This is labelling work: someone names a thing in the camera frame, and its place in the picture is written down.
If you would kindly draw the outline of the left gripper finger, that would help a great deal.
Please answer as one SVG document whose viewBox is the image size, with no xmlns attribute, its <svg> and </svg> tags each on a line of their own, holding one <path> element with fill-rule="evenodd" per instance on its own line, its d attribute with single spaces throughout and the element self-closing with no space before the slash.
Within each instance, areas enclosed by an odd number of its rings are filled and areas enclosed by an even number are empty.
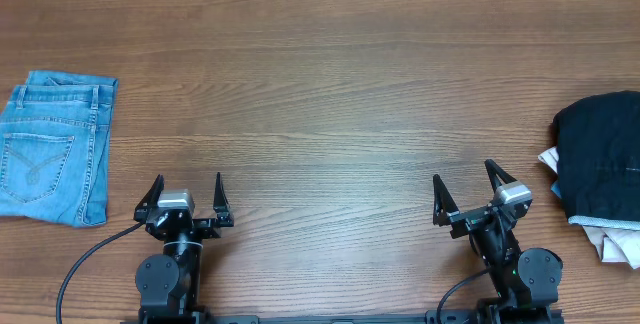
<svg viewBox="0 0 640 324">
<path fill-rule="evenodd" d="M 154 180 L 151 188 L 147 191 L 147 193 L 140 200 L 138 205 L 136 206 L 136 210 L 142 209 L 150 209 L 157 206 L 157 202 L 160 194 L 164 189 L 164 177 L 162 174 L 159 174 Z"/>
<path fill-rule="evenodd" d="M 216 174 L 213 209 L 217 215 L 230 215 L 229 203 L 224 192 L 221 173 Z"/>
</svg>

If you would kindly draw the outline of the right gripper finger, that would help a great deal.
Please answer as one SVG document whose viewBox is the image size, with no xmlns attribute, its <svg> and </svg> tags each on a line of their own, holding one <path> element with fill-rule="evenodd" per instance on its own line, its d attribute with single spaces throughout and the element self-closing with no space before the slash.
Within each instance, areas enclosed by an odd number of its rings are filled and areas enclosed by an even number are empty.
<svg viewBox="0 0 640 324">
<path fill-rule="evenodd" d="M 516 182 L 516 179 L 503 170 L 493 159 L 485 160 L 484 164 L 493 191 L 496 191 L 503 184 Z"/>
<path fill-rule="evenodd" d="M 449 190 L 444 184 L 443 180 L 438 174 L 433 176 L 434 187 L 434 217 L 448 217 L 451 215 L 457 215 L 459 209 L 453 200 Z"/>
</svg>

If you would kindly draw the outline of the blue denim jeans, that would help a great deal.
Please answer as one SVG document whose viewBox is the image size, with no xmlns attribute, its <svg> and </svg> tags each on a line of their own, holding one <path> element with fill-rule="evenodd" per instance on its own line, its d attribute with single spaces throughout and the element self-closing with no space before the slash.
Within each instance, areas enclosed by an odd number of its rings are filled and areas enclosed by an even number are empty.
<svg viewBox="0 0 640 324">
<path fill-rule="evenodd" d="M 107 221 L 119 81 L 35 70 L 1 114 L 1 213 L 72 227 Z"/>
</svg>

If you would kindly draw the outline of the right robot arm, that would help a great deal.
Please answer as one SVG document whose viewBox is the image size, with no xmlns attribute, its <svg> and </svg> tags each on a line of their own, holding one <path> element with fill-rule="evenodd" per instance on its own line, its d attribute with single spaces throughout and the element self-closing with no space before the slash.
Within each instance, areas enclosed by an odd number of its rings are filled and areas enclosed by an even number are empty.
<svg viewBox="0 0 640 324">
<path fill-rule="evenodd" d="M 466 237 L 484 269 L 449 289 L 435 310 L 425 315 L 436 323 L 541 324 L 562 323 L 558 301 L 563 261 L 544 248 L 523 250 L 513 229 L 533 202 L 531 190 L 495 161 L 484 162 L 493 197 L 482 207 L 461 211 L 439 175 L 433 176 L 433 223 L 448 226 L 454 239 Z M 476 308 L 458 313 L 446 311 L 447 300 L 460 288 L 489 276 L 497 296 L 477 301 Z"/>
</svg>

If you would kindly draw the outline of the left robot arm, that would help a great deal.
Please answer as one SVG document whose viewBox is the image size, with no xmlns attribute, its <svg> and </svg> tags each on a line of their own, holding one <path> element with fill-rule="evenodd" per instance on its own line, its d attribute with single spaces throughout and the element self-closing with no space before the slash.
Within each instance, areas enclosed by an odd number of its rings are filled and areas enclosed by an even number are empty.
<svg viewBox="0 0 640 324">
<path fill-rule="evenodd" d="M 210 218 L 194 216 L 187 189 L 168 190 L 158 176 L 136 206 L 134 220 L 163 243 L 160 254 L 139 265 L 135 283 L 140 293 L 140 323 L 212 323 L 211 312 L 198 303 L 203 242 L 221 237 L 234 225 L 221 175 L 216 175 Z"/>
</svg>

